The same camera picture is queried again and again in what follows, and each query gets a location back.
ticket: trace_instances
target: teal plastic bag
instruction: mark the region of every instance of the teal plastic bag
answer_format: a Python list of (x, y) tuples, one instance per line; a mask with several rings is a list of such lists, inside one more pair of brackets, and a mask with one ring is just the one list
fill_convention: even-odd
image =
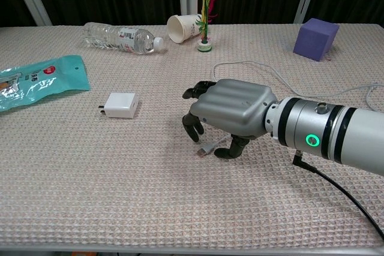
[(0, 71), (0, 112), (67, 90), (90, 90), (79, 55), (9, 68)]

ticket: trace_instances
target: plastic water bottle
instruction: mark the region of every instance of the plastic water bottle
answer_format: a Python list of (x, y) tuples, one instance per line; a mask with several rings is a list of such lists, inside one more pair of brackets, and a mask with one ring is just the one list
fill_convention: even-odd
[(163, 39), (154, 37), (146, 29), (88, 22), (83, 27), (85, 42), (94, 47), (119, 49), (138, 54), (159, 52), (164, 48)]

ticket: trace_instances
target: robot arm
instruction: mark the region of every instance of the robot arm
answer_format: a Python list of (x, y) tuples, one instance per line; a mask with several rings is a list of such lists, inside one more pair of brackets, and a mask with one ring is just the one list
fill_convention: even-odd
[(233, 159), (250, 140), (267, 132), (280, 144), (384, 176), (384, 114), (288, 97), (271, 88), (233, 79), (199, 82), (183, 98), (197, 98), (182, 119), (193, 141), (200, 121), (231, 133), (229, 149), (215, 155)]

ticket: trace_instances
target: paper cup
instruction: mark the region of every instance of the paper cup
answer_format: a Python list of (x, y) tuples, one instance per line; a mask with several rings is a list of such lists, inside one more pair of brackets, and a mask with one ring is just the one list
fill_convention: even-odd
[(167, 22), (169, 38), (175, 43), (182, 43), (184, 40), (199, 34), (196, 21), (200, 17), (200, 14), (171, 16)]

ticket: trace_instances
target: beige waffle fabric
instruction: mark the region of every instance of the beige waffle fabric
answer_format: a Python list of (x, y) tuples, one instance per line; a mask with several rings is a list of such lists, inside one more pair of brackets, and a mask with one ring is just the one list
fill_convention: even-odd
[[(218, 62), (255, 60), (303, 93), (384, 82), (384, 30), (343, 24), (322, 62), (292, 53), (299, 25), (212, 25), (213, 49), (197, 38), (167, 51), (132, 55), (86, 48), (81, 27), (0, 29), (0, 68), (81, 55), (89, 92), (66, 92), (0, 114), (0, 246), (98, 244), (247, 249), (380, 246), (372, 225), (340, 191), (292, 165), (294, 150), (269, 135), (238, 159), (196, 156), (181, 124), (193, 100), (181, 95), (210, 80)], [(267, 68), (218, 67), (217, 77), (292, 92)], [(135, 118), (109, 119), (98, 106), (111, 92), (135, 92)], [(325, 101), (366, 108), (366, 91)], [(372, 105), (384, 110), (384, 90)], [(205, 127), (202, 143), (225, 135)], [(384, 177), (316, 156), (305, 160), (349, 190), (384, 228)]]

